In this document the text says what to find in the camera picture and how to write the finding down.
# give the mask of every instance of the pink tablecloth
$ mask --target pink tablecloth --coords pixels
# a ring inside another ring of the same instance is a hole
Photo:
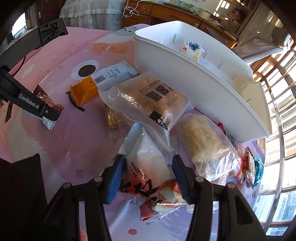
[[[132,35],[135,30],[146,26],[139,24],[108,35],[106,31],[73,29],[77,32],[73,32],[72,36],[58,38],[51,42],[51,45],[43,47],[25,63],[16,75],[16,78],[30,90],[33,90],[44,78],[40,83],[41,87],[55,103],[65,105],[65,109],[51,132],[38,119],[21,113],[14,107],[14,119],[8,123],[11,125],[7,133],[7,144],[5,132],[2,133],[2,142],[6,147],[3,147],[3,150],[8,155],[7,145],[9,146],[12,161],[18,161],[36,153],[40,154],[47,201],[51,200],[64,182],[71,182],[74,185],[86,183],[98,175],[109,160],[117,154],[124,137],[123,135],[122,138],[109,138],[104,103],[99,96],[85,103],[83,105],[85,112],[81,112],[70,104],[65,92],[69,91],[70,85],[84,78],[78,72],[85,65],[94,65],[95,72],[119,63],[123,59],[133,65]],[[87,38],[87,32],[97,33],[96,37],[94,36],[88,43],[96,38],[97,40],[87,44],[84,41],[84,38]],[[74,45],[77,46],[75,51],[72,50]],[[24,70],[32,64],[34,64],[32,72],[21,80]],[[0,121],[4,118],[5,113],[2,112]],[[171,132],[171,143],[177,145],[176,134],[173,131]],[[244,147],[247,146],[255,156],[264,159],[264,141],[245,143]],[[238,187],[249,204],[253,206],[259,186],[252,190],[243,182]],[[118,193],[112,204],[104,207],[113,241],[185,240],[192,216],[186,212],[185,206],[147,226],[140,221],[140,204],[136,197]],[[213,240],[217,234],[217,221],[217,211],[215,211],[212,228]],[[83,215],[81,215],[80,227],[86,231]]]

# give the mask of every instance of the drawer knob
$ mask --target drawer knob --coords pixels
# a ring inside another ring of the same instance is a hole
[[[170,18],[173,18],[173,19],[176,19],[176,20],[178,20],[179,18],[177,18],[176,16],[174,16],[174,15],[170,15]]]

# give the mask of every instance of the teal snack wrapper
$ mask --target teal snack wrapper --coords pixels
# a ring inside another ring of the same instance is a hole
[[[255,161],[255,170],[256,170],[254,187],[256,187],[262,179],[264,165],[262,163],[262,159],[259,157],[254,157],[254,161]]]

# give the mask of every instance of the white plastic bin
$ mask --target white plastic bin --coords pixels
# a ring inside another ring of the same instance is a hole
[[[135,65],[148,70],[180,91],[196,108],[226,130],[240,143],[270,136],[271,121],[260,83],[235,53],[210,35],[180,21],[137,30]],[[193,41],[208,54],[196,62],[177,51]]]

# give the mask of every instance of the barcode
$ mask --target barcode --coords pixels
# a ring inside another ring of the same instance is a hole
[[[100,76],[98,76],[97,78],[94,79],[94,82],[95,82],[96,84],[98,84],[98,83],[101,83],[102,81],[104,81],[105,79],[106,79],[106,78],[105,78],[104,75],[100,75]]]

